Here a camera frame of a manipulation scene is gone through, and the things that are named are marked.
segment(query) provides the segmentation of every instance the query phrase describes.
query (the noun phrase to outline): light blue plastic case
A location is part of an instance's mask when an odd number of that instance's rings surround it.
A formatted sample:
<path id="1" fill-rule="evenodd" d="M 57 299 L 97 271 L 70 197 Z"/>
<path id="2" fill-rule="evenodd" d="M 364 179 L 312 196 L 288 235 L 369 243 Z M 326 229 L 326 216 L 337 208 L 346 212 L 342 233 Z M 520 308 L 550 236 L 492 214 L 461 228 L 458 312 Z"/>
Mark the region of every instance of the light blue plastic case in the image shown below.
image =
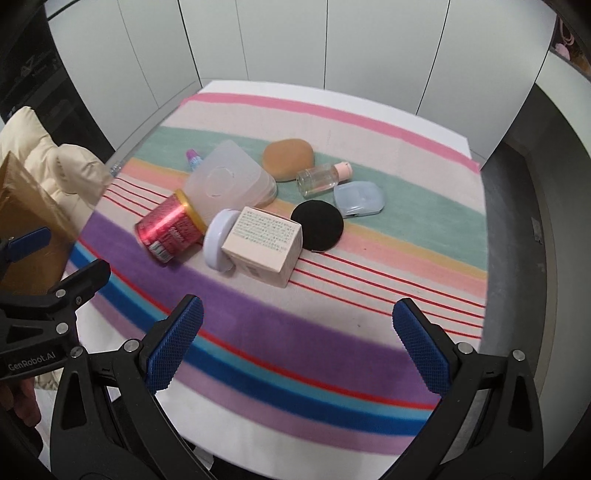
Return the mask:
<path id="1" fill-rule="evenodd" d="M 371 181 L 350 181 L 334 189 L 335 205 L 341 215 L 360 217 L 379 213 L 386 204 L 382 190 Z"/>

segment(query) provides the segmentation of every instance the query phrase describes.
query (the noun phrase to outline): can label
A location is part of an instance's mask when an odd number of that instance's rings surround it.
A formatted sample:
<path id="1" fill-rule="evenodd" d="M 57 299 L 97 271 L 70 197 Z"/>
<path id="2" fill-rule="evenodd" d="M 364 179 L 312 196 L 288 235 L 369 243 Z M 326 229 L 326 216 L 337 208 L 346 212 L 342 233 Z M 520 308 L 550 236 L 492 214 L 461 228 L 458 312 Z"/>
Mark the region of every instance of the can label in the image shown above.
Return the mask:
<path id="1" fill-rule="evenodd" d="M 160 262 L 168 262 L 203 238 L 189 209 L 178 193 L 173 193 L 136 223 L 139 241 Z"/>

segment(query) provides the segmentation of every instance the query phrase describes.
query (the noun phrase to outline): floor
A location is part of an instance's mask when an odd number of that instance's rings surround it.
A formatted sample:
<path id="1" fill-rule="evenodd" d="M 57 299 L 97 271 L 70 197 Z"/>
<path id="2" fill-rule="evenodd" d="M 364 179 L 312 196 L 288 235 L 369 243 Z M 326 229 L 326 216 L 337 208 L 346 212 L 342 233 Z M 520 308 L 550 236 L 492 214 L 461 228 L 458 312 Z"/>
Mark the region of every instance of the floor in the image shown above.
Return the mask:
<path id="1" fill-rule="evenodd" d="M 482 168 L 489 278 L 481 353 L 522 350 L 535 373 L 546 308 L 546 257 L 536 240 L 540 209 L 525 159 L 501 143 Z"/>

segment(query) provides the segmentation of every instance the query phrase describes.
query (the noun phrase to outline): white cabinet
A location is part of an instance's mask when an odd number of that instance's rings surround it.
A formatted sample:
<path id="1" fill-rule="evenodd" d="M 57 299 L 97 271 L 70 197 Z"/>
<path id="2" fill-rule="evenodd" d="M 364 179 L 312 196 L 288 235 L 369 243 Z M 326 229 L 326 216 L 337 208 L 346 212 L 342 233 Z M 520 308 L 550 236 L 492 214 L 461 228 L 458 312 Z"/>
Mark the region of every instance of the white cabinet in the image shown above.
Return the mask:
<path id="1" fill-rule="evenodd" d="M 418 114 L 488 159 L 535 82 L 555 20 L 539 0 L 451 0 Z"/>
<path id="2" fill-rule="evenodd" d="M 119 0 L 123 21 L 158 106 L 198 81 L 176 0 Z"/>
<path id="3" fill-rule="evenodd" d="M 249 80 L 322 88 L 326 0 L 236 0 Z"/>
<path id="4" fill-rule="evenodd" d="M 326 89 L 416 113 L 449 0 L 329 0 Z"/>
<path id="5" fill-rule="evenodd" d="M 248 80 L 235 0 L 180 0 L 202 79 Z"/>
<path id="6" fill-rule="evenodd" d="M 80 0 L 49 26 L 76 90 L 117 149 L 157 109 L 117 0 Z"/>

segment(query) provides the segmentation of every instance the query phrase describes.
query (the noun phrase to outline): table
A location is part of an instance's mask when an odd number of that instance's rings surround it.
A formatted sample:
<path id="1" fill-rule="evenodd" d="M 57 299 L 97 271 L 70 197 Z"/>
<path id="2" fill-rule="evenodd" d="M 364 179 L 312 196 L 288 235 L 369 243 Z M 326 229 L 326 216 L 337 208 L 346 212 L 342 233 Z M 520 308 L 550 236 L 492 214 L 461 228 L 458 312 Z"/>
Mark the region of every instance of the table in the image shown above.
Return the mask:
<path id="1" fill-rule="evenodd" d="M 350 161 L 387 205 L 346 220 L 329 252 L 303 251 L 285 289 L 210 270 L 199 246 L 158 265 L 134 224 L 183 185 L 186 150 L 206 156 L 227 138 L 257 161 L 269 142 L 303 138 L 316 164 Z M 294 182 L 280 183 L 266 209 L 288 216 L 302 201 Z M 392 328 L 394 302 L 412 297 L 455 342 L 478 348 L 487 279 L 479 167 L 465 138 L 391 107 L 306 87 L 212 82 L 137 149 L 68 269 L 97 257 L 113 273 L 79 311 L 91 352 L 141 338 L 186 293 L 203 300 L 203 327 L 157 394 L 184 437 L 273 478 L 377 478 L 439 399 Z"/>

